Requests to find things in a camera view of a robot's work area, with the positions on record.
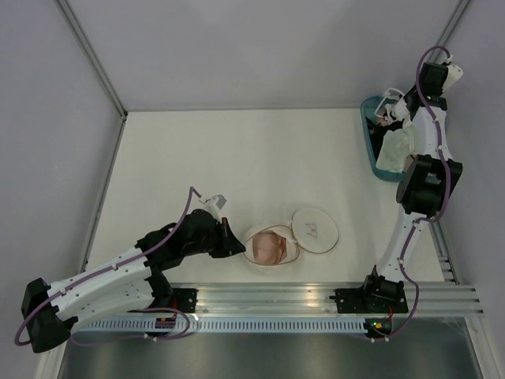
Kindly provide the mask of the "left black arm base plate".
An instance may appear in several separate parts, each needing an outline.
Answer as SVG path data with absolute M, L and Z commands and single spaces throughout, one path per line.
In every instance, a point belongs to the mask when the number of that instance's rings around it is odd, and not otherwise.
M 168 295 L 157 295 L 147 310 L 173 308 L 183 313 L 194 313 L 197 295 L 196 288 L 175 288 Z

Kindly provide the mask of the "round white mesh laundry bag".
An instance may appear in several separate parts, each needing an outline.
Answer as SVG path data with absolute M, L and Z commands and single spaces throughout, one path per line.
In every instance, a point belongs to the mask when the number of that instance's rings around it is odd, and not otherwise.
M 287 256 L 279 265 L 259 265 L 253 257 L 253 237 L 272 231 L 286 239 Z M 319 208 L 300 208 L 285 223 L 262 223 L 251 227 L 241 239 L 246 251 L 242 254 L 246 264 L 254 270 L 271 275 L 286 272 L 302 262 L 304 255 L 330 253 L 339 242 L 339 229 L 334 219 Z

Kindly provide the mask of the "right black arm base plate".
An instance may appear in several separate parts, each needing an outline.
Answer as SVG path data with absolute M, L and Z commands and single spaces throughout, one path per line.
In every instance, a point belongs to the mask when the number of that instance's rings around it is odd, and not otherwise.
M 339 288 L 329 299 L 333 300 L 339 314 L 408 313 L 406 296 L 384 294 L 380 291 L 366 292 L 363 287 Z

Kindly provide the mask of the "white bra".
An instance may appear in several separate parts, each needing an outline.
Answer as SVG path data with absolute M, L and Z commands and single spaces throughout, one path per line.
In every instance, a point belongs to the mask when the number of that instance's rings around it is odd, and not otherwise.
M 412 116 L 409 110 L 409 101 L 412 99 L 412 93 L 397 88 L 388 88 L 382 96 L 379 105 L 374 110 L 376 124 L 386 127 L 393 126 L 400 122 L 402 128 L 413 126 Z

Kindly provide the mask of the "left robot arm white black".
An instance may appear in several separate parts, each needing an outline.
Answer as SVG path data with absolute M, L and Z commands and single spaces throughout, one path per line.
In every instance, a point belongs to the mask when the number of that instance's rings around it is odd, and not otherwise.
M 213 259 L 245 252 L 227 218 L 196 209 L 176 223 L 147 233 L 112 261 L 65 280 L 29 282 L 21 303 L 23 341 L 36 354 L 49 351 L 92 322 L 124 312 L 168 310 L 173 289 L 164 276 L 186 257 L 206 253 Z

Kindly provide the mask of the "pink satin bra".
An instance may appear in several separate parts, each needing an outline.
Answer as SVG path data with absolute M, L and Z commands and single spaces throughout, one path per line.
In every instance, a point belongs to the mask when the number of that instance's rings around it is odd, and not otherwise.
M 286 239 L 275 232 L 261 232 L 252 238 L 254 261 L 259 265 L 279 265 L 287 256 Z

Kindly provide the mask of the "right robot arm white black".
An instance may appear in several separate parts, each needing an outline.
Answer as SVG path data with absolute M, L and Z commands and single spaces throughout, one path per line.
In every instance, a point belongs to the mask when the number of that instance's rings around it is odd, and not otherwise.
M 424 62 L 414 86 L 376 110 L 377 118 L 401 122 L 403 130 L 413 132 L 414 150 L 402 158 L 407 168 L 396 191 L 399 212 L 388 246 L 356 294 L 344 299 L 341 290 L 335 292 L 339 313 L 414 312 L 404 291 L 411 281 L 406 266 L 426 226 L 443 215 L 462 175 L 462 164 L 453 160 L 447 146 L 443 97 L 462 75 L 462 68 L 449 61 Z

